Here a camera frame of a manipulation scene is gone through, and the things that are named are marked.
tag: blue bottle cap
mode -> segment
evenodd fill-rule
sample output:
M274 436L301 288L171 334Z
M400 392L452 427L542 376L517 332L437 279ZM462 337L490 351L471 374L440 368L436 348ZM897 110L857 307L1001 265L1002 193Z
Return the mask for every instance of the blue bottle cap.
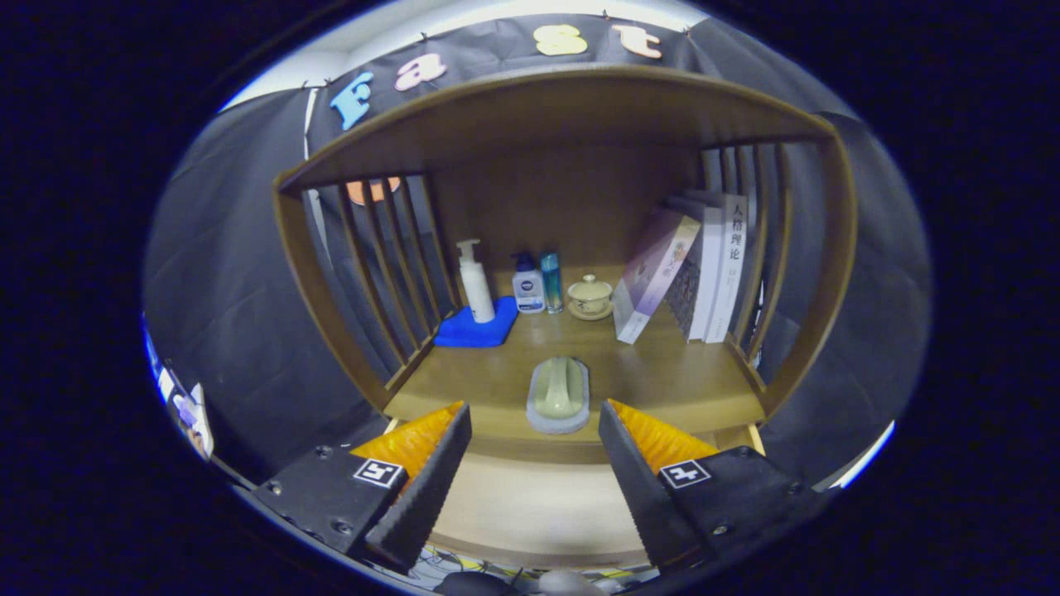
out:
M515 261L516 271L534 270L535 266L533 263L533 255L530 255L529 252L516 252L515 255L512 255L512 257L516 259Z
M555 252L541 253L541 270L551 271L560 268L560 256Z

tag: blue towel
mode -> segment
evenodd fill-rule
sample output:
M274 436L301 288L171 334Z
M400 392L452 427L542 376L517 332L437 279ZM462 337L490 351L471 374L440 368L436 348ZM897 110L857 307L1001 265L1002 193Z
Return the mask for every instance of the blue towel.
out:
M519 314L515 298L502 296L493 302L496 316L490 322L475 322L471 308L464 306L456 315L442 321L435 346L450 348L493 348L505 343L508 332Z

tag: glass bottle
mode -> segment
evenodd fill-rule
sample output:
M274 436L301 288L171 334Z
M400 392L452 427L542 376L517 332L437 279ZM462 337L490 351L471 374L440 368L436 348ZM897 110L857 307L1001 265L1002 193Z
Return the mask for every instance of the glass bottle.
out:
M560 280L560 256L542 252L541 275L545 278L545 309L550 315L563 312L563 282Z

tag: white pump bottle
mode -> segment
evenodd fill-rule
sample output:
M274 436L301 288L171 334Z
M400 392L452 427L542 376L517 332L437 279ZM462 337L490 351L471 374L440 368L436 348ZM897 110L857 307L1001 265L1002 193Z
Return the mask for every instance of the white pump bottle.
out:
M480 241L477 238L461 240L457 243L460 249L460 279L467 295L467 305L475 322L490 322L496 313L493 310L493 299L490 298L490 287L485 283L485 271L482 263L475 262L474 246Z

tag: bolt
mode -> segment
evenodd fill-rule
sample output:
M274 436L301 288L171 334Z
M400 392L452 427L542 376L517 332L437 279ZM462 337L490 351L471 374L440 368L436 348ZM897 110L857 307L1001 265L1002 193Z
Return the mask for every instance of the bolt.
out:
M341 534L349 536L349 534L353 533L353 528L351 528L349 524L347 524L346 522L343 522L341 520L336 520L336 521L332 522L332 529L335 530L335 531L337 531L338 533L341 533Z

